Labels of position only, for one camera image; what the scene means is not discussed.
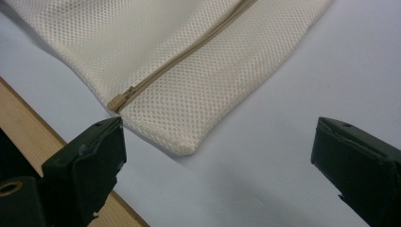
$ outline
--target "beige zipper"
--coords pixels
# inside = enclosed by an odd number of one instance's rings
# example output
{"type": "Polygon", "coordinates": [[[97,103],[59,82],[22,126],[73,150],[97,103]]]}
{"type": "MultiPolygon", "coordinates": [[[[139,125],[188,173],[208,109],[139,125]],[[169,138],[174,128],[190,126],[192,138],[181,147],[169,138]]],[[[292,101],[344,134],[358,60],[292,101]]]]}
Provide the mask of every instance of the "beige zipper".
{"type": "Polygon", "coordinates": [[[143,91],[145,91],[150,84],[152,84],[156,79],[158,79],[162,74],[172,68],[174,65],[184,60],[186,57],[197,51],[199,48],[207,44],[210,40],[215,38],[222,30],[224,30],[228,25],[230,25],[236,18],[238,18],[242,12],[248,9],[256,0],[242,0],[233,9],[233,11],[228,14],[228,16],[217,26],[207,32],[203,37],[201,37],[197,42],[189,46],[183,53],[177,55],[172,60],[168,61],[154,73],[150,74],[148,77],[143,79],[141,82],[136,84],[136,86],[131,86],[123,94],[118,94],[115,96],[108,104],[107,109],[115,113],[119,113],[125,106],[130,104],[136,97],[138,97],[143,91]]]}

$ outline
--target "white table surface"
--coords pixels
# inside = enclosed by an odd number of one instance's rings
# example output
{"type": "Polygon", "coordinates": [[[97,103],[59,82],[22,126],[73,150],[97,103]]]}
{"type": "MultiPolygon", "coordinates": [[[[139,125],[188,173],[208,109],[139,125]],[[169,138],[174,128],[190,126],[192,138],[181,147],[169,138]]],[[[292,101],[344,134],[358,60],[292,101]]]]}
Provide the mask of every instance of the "white table surface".
{"type": "MultiPolygon", "coordinates": [[[[21,19],[0,9],[0,75],[64,140],[110,117],[21,19]]],[[[171,156],[125,130],[128,162],[115,190],[151,226],[367,226],[310,154],[319,116],[401,148],[400,12],[399,0],[336,0],[192,156],[171,156]]]]}

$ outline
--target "wooden edge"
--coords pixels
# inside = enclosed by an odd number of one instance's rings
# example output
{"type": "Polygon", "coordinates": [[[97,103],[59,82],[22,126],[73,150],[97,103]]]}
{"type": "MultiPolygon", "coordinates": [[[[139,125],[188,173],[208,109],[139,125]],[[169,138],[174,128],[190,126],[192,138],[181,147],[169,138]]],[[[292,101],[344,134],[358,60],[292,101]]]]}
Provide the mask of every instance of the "wooden edge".
{"type": "MultiPolygon", "coordinates": [[[[0,77],[0,128],[41,175],[65,141],[0,77]]],[[[90,226],[148,226],[114,191],[90,226]]]]}

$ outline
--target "zipper pull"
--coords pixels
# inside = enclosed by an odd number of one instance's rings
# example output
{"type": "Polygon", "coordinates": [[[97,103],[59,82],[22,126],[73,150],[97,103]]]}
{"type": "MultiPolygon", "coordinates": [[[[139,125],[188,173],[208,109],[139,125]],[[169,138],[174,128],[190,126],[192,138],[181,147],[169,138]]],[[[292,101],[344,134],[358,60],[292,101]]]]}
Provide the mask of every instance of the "zipper pull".
{"type": "Polygon", "coordinates": [[[136,92],[134,87],[130,87],[125,93],[118,94],[109,103],[107,103],[107,109],[118,114],[121,106],[136,92]]]}

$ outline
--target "mesh laundry bag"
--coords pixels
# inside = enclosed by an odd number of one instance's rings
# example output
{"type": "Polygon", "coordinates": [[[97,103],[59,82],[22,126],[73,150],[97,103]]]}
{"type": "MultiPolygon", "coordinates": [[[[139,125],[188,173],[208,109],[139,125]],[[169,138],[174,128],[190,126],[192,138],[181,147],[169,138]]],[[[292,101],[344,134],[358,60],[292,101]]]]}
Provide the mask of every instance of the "mesh laundry bag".
{"type": "Polygon", "coordinates": [[[331,0],[7,0],[126,125],[179,155],[284,62],[331,0]]]}

